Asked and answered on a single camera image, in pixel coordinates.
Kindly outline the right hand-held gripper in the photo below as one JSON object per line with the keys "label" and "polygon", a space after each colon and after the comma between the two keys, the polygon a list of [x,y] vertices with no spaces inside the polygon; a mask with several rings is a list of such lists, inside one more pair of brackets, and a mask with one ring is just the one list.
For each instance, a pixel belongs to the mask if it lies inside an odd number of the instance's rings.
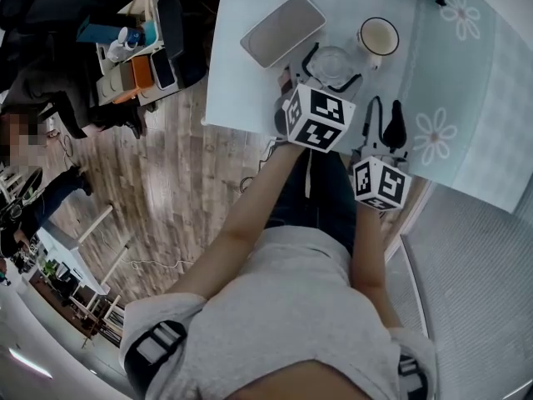
{"label": "right hand-held gripper", "polygon": [[[377,122],[373,122],[374,107],[377,108]],[[391,121],[383,132],[382,129],[383,106],[380,97],[375,96],[367,105],[362,136],[353,150],[351,175],[357,202],[379,212],[389,212],[404,207],[412,180],[408,174],[412,143],[406,142],[406,125],[399,100],[393,102]],[[392,151],[390,147],[402,148]]]}

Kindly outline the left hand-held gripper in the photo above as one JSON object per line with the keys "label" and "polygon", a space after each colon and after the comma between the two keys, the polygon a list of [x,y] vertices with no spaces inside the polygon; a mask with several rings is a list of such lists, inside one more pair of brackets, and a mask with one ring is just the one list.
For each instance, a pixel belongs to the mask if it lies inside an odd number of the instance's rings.
{"label": "left hand-held gripper", "polygon": [[274,135],[324,153],[351,153],[362,136],[362,110],[356,105],[362,75],[349,69],[344,85],[326,85],[312,74],[319,47],[315,42],[305,57],[288,59],[293,89],[275,101]]}

